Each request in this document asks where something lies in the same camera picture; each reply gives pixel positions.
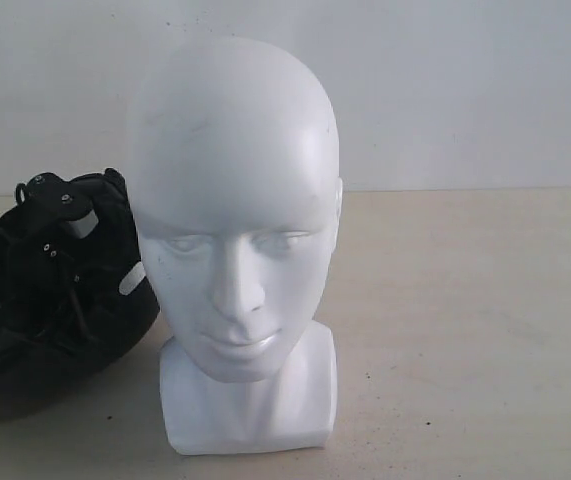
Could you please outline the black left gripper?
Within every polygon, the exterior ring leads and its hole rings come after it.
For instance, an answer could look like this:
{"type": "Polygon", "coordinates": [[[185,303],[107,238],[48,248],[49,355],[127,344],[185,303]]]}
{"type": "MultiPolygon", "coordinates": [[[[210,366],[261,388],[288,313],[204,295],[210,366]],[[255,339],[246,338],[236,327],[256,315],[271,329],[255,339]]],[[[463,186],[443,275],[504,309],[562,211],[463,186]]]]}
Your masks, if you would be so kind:
{"type": "Polygon", "coordinates": [[[33,206],[70,235],[86,238],[98,225],[91,197],[72,181],[52,172],[34,176],[15,189],[18,205],[33,206]]]}

